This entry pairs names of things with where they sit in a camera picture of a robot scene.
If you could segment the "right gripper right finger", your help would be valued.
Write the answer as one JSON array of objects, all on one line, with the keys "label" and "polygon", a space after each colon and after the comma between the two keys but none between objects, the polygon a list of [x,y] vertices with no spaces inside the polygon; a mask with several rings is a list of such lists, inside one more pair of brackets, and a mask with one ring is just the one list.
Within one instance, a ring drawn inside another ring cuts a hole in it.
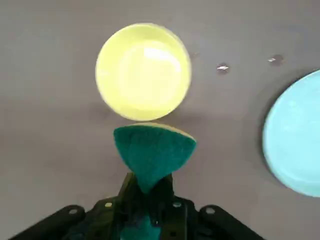
[{"label": "right gripper right finger", "polygon": [[217,205],[197,210],[193,201],[176,196],[171,174],[156,184],[156,225],[161,227],[161,240],[263,239]]}]

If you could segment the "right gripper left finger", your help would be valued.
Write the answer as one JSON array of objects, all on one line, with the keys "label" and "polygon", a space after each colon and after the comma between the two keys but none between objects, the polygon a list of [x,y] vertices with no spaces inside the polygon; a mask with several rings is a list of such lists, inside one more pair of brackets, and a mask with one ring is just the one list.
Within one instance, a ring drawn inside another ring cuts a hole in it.
[{"label": "right gripper left finger", "polygon": [[67,205],[34,223],[12,240],[119,240],[123,224],[121,205],[131,190],[138,190],[137,178],[130,172],[124,178],[117,196],[99,200],[85,209],[76,204]]}]

